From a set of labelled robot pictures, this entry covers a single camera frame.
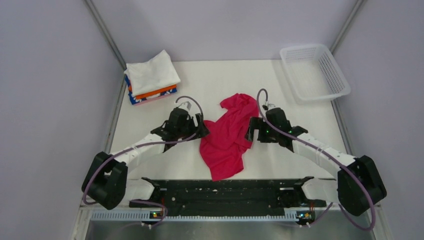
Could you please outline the red t shirt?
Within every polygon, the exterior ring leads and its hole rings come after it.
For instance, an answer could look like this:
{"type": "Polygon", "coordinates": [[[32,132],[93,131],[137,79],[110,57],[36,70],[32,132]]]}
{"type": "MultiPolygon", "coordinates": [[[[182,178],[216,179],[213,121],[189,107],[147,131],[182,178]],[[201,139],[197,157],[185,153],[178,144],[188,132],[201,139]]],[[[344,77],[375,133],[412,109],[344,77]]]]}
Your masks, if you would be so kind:
{"type": "Polygon", "coordinates": [[[243,154],[252,147],[245,139],[250,120],[259,116],[256,100],[236,93],[220,102],[226,112],[216,121],[205,120],[209,135],[200,141],[199,153],[216,181],[233,177],[244,170],[243,154]]]}

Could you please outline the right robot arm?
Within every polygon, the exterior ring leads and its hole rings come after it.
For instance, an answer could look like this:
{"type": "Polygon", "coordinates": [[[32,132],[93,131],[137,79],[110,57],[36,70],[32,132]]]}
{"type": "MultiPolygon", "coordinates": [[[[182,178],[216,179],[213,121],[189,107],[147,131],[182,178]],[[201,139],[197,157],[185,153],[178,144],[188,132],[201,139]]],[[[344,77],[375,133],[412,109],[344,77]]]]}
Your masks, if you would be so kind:
{"type": "Polygon", "coordinates": [[[261,143],[277,143],[328,172],[332,178],[310,178],[293,192],[299,206],[312,200],[340,205],[360,216],[387,196],[387,190],[372,158],[342,153],[309,134],[301,126],[292,126],[285,112],[275,107],[262,117],[251,117],[245,138],[253,141],[254,132],[261,143]]]}

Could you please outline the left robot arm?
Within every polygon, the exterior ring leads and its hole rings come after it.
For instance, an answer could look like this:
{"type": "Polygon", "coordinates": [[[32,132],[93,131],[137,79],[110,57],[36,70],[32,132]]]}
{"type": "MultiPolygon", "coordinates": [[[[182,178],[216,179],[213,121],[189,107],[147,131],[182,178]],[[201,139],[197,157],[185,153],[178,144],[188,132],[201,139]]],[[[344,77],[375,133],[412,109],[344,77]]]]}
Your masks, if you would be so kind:
{"type": "Polygon", "coordinates": [[[81,186],[86,205],[100,204],[107,210],[123,200],[141,200],[154,207],[160,202],[160,187],[145,177],[136,177],[136,188],[127,193],[127,181],[132,171],[143,161],[168,151],[177,144],[204,138],[209,134],[202,111],[190,115],[187,107],[174,108],[162,125],[142,140],[115,152],[97,153],[81,186]]]}

